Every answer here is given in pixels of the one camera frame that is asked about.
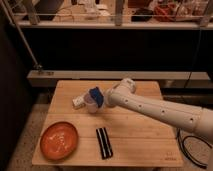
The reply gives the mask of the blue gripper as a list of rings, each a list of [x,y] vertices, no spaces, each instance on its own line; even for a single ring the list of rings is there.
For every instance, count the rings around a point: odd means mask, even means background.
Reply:
[[[98,107],[101,107],[104,103],[104,96],[98,87],[90,89],[83,99],[89,113],[96,113]]]

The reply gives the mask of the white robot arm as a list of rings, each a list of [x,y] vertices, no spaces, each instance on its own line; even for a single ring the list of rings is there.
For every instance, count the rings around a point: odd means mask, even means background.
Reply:
[[[139,96],[130,78],[122,79],[104,93],[98,87],[88,91],[98,107],[120,106],[184,131],[194,133],[213,144],[213,110]]]

